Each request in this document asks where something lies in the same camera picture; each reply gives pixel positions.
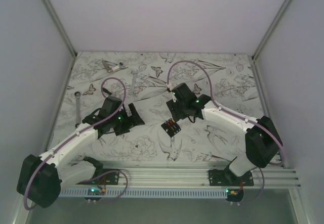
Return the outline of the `black fuse box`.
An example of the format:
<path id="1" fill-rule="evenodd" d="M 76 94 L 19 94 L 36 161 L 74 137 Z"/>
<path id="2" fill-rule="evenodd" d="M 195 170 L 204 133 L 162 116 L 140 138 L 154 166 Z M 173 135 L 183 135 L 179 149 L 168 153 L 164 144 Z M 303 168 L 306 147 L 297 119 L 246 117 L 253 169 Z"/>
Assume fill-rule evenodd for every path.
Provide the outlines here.
<path id="1" fill-rule="evenodd" d="M 181 131 L 178 123 L 170 118 L 161 125 L 162 129 L 167 133 L 169 137 L 174 137 L 177 133 Z"/>

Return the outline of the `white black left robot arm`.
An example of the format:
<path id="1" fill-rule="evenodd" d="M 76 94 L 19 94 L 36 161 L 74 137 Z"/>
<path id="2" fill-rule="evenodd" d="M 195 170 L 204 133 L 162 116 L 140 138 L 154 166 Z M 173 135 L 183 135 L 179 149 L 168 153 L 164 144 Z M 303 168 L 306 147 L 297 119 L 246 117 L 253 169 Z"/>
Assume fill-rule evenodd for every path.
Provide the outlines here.
<path id="1" fill-rule="evenodd" d="M 26 210 L 28 201 L 47 208 L 58 198 L 60 192 L 78 183 L 98 184 L 103 180 L 102 164 L 85 157 L 80 163 L 68 166 L 70 161 L 86 146 L 103 135 L 116 136 L 129 133 L 131 128 L 144 125 L 134 104 L 129 104 L 128 115 L 124 101 L 109 96 L 102 107 L 86 116 L 76 130 L 64 141 L 39 156 L 28 155 L 22 163 L 17 192 L 23 195 Z"/>

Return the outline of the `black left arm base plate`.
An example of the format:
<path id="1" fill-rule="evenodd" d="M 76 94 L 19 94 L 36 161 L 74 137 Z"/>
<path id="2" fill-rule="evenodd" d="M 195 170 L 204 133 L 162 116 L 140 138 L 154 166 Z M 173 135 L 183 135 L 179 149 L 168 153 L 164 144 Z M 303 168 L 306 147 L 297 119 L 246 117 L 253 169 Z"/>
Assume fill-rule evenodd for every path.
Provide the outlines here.
<path id="1" fill-rule="evenodd" d="M 81 181 L 79 184 L 84 185 L 117 185 L 119 181 L 118 169 L 101 169 L 95 170 L 92 177 Z"/>

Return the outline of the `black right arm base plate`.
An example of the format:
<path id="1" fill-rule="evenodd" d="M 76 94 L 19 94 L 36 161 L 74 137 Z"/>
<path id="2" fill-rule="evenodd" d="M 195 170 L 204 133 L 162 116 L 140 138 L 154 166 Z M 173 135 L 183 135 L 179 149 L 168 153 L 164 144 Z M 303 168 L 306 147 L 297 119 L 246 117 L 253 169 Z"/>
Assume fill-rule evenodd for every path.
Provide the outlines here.
<path id="1" fill-rule="evenodd" d="M 230 170 L 211 169 L 208 171 L 208 180 L 210 186 L 239 187 L 243 184 L 244 187 L 250 187 L 254 185 L 250 171 L 243 176 L 236 176 Z"/>

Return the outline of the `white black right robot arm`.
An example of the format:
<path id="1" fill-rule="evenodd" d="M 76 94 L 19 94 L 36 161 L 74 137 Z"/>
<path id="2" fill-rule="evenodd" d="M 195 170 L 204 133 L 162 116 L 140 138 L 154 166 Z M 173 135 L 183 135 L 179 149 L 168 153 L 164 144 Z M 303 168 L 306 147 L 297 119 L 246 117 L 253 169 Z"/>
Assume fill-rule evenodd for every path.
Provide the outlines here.
<path id="1" fill-rule="evenodd" d="M 218 123 L 244 137 L 245 152 L 235 156 L 226 167 L 224 179 L 227 184 L 236 186 L 246 172 L 265 168 L 282 149 L 282 142 L 269 117 L 258 119 L 246 116 L 222 106 L 210 96 L 202 94 L 198 97 L 185 83 L 177 86 L 169 84 L 168 87 L 172 99 L 167 102 L 167 106 L 175 121 L 188 117 L 199 118 Z"/>

